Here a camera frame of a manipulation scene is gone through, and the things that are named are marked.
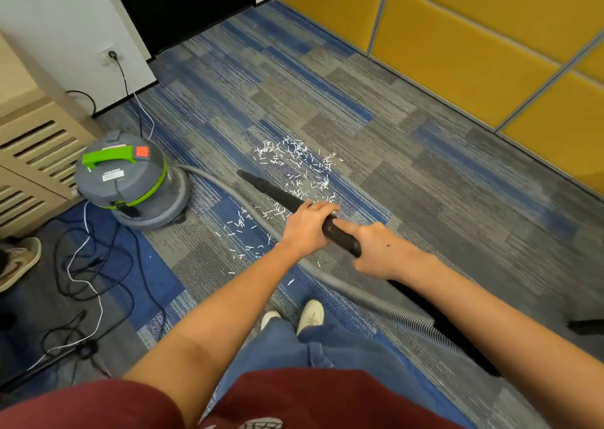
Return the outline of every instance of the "green handle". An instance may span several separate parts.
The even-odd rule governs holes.
[[[136,163],[137,161],[134,160],[132,150],[132,146],[118,146],[116,148],[88,152],[81,158],[81,162],[91,170],[96,168],[97,164],[107,160],[128,160],[128,162]]]

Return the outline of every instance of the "hand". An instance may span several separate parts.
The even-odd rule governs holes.
[[[321,226],[334,211],[339,211],[339,205],[325,200],[313,204],[307,199],[299,206],[298,211],[288,218],[280,245],[294,251],[297,260],[324,248],[329,241],[325,238]]]
[[[334,219],[333,223],[361,244],[361,256],[354,259],[355,270],[380,279],[408,281],[437,257],[425,253],[413,243],[395,235],[381,222],[359,226]]]

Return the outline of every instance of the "vacuum cleaner lid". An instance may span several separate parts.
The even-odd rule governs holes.
[[[153,195],[165,178],[167,163],[153,143],[118,130],[88,146],[75,172],[82,196],[100,207],[119,209]]]

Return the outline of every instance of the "vacuum cleaner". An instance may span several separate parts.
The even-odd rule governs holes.
[[[191,192],[191,183],[186,172],[200,176],[223,189],[245,208],[268,234],[278,241],[282,239],[281,232],[231,186],[199,167],[171,165],[154,143],[122,131],[110,132],[83,152],[76,168],[75,183],[81,196],[101,208],[110,209],[125,226],[150,230],[185,219],[185,208]],[[295,212],[303,203],[298,197],[273,186],[269,181],[243,170],[238,170],[237,174],[291,212]],[[336,227],[334,218],[334,215],[327,217],[322,227],[323,234],[354,257],[359,257],[362,253],[359,242]],[[435,344],[470,357],[490,375],[501,376],[496,367],[449,319],[411,288],[397,281],[389,281],[432,318],[407,311],[350,285],[326,273],[308,259],[302,259],[298,264],[325,286],[359,306],[396,322]]]

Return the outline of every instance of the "red square sticker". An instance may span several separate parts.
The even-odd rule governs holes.
[[[137,146],[137,157],[149,157],[149,147]]]

